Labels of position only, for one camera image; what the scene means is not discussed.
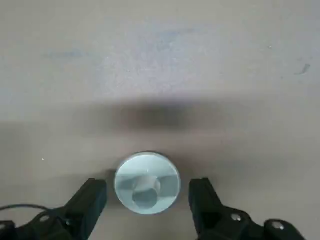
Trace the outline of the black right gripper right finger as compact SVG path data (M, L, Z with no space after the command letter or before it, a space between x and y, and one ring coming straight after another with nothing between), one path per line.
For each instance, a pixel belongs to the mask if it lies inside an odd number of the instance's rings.
M291 223L268 219L255 223L242 210L222 204L208 178L192 179L188 202L198 240L303 240Z

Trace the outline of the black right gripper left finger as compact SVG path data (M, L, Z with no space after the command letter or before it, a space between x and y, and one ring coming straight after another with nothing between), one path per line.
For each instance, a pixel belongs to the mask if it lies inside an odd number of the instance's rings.
M89 178L62 207L47 208L21 203L2 206L1 211L31 208L41 212L30 222L17 227L12 220L0 222L2 240L87 240L107 205L107 183Z

